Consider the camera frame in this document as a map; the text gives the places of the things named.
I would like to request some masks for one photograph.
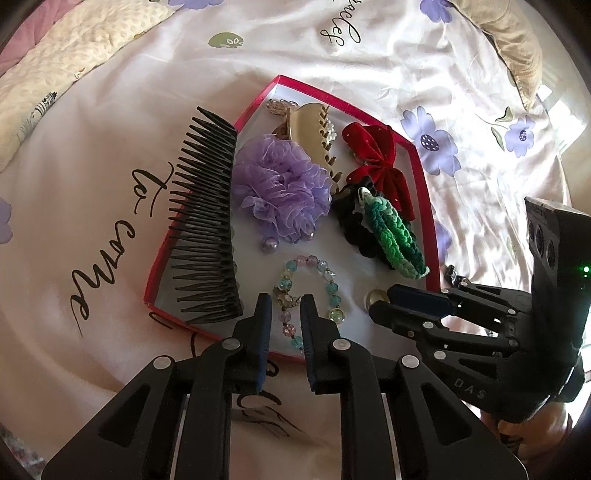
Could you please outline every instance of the green braided hair tie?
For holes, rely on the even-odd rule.
[[[429,268],[423,254],[392,204],[383,197],[374,197],[364,187],[359,189],[359,204],[390,264],[411,280],[427,275]]]

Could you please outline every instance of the red velvet bow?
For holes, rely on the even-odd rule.
[[[371,177],[377,191],[383,192],[400,216],[408,222],[414,220],[406,179],[394,168],[397,142],[392,128],[354,122],[343,128],[343,140],[364,164],[349,174],[347,183],[359,183],[363,177]]]

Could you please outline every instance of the hair accessory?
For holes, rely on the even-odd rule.
[[[232,199],[261,221],[264,250],[274,251],[280,239],[312,238],[330,210],[330,178],[296,143],[261,135],[236,154]]]
[[[314,255],[310,255],[309,257],[299,255],[295,260],[289,260],[289,262],[285,264],[285,270],[281,274],[279,283],[273,289],[273,293],[277,297],[277,303],[279,303],[281,307],[279,319],[283,324],[283,335],[290,337],[291,345],[300,351],[303,351],[304,349],[304,341],[301,336],[296,335],[296,327],[290,323],[291,313],[288,312],[288,309],[292,309],[300,304],[301,297],[295,298],[290,295],[289,292],[293,286],[291,278],[294,272],[297,270],[298,266],[304,265],[318,269],[327,282],[324,287],[329,295],[329,319],[337,325],[343,323],[343,320],[345,319],[345,313],[340,308],[341,298],[337,295],[339,286],[335,283],[335,273],[329,268],[328,263],[324,260],[318,260]]]
[[[334,173],[332,165],[336,157],[329,155],[332,142],[336,140],[335,126],[328,117],[329,106],[322,103],[307,103],[298,107],[295,102],[269,100],[268,110],[284,117],[284,122],[273,132],[277,138],[292,140],[304,149],[312,162],[325,168],[333,180],[331,192],[338,191],[337,182],[342,172]]]
[[[347,184],[339,193],[333,195],[330,211],[336,214],[345,240],[359,247],[361,255],[367,258],[377,257],[389,268],[394,269],[376,237],[363,226],[363,214],[355,212],[357,193],[361,187],[367,188],[374,196],[380,195],[375,190],[371,177],[364,177],[359,183]]]
[[[175,270],[190,273],[173,277],[177,291],[191,292],[179,297],[179,302],[193,306],[181,312],[197,313],[187,323],[213,323],[242,315],[235,277],[236,264],[232,258],[232,227],[230,226],[230,184],[236,148],[236,129],[223,118],[202,108],[197,110],[207,120],[193,117],[189,125],[192,140],[181,151],[191,158],[179,157],[176,175],[184,181],[173,180],[184,191],[173,191],[171,198],[181,208],[171,208],[178,215],[170,226],[177,239],[171,255]]]
[[[404,220],[411,222],[415,216],[408,185],[403,173],[394,168],[397,137],[391,127],[380,125],[354,122],[343,128],[343,140],[362,164],[347,176],[347,183],[359,183],[363,177],[370,176],[376,189],[384,193]]]
[[[365,219],[391,265],[411,280],[427,275],[429,269],[425,265],[423,254],[392,204],[385,198],[374,197],[364,187],[359,189],[359,203],[363,206]]]

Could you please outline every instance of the screw head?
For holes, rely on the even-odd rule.
[[[348,350],[351,348],[351,342],[345,338],[337,338],[333,342],[333,347],[335,347],[337,350]]]
[[[236,350],[237,348],[240,348],[240,340],[237,338],[226,338],[222,342],[222,347],[226,350]]]
[[[420,362],[418,361],[418,358],[415,357],[414,355],[404,355],[402,357],[402,364],[406,368],[417,368],[419,363]]]
[[[168,358],[167,356],[159,356],[157,359],[154,360],[154,362],[152,362],[152,365],[156,370],[165,370],[168,367],[170,367],[171,364],[172,362],[170,361],[170,358]]]

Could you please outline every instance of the white bed sheet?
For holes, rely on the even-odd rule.
[[[340,40],[322,36],[338,33],[333,19],[350,4],[351,18],[335,20]],[[142,301],[168,228],[168,193],[156,196],[158,186],[137,171],[145,192],[134,191],[132,171],[165,180],[197,105],[235,121],[278,73],[402,134],[403,113],[423,107],[453,137],[461,165],[454,176],[443,171],[449,159],[439,175],[426,173],[436,219],[449,233],[446,262],[473,281],[528,288],[522,199],[569,202],[548,117],[536,103],[532,147],[521,158],[501,150],[486,122],[508,106],[525,117],[506,68],[456,11],[450,23],[435,23],[419,5],[225,0],[181,10],[47,112],[0,174],[0,197],[12,206],[0,225],[12,232],[0,245],[0,418],[9,429],[49,458],[153,357],[191,355],[190,334],[152,321]],[[220,32],[239,35],[242,46],[209,46]],[[117,232],[120,254],[109,244]],[[101,251],[113,259],[112,273]],[[93,264],[106,277],[98,288],[75,273],[93,280]],[[197,338],[197,353],[206,344]],[[340,478],[337,398],[312,395],[299,365],[280,370],[265,389],[301,432],[277,439],[235,424],[232,478]]]

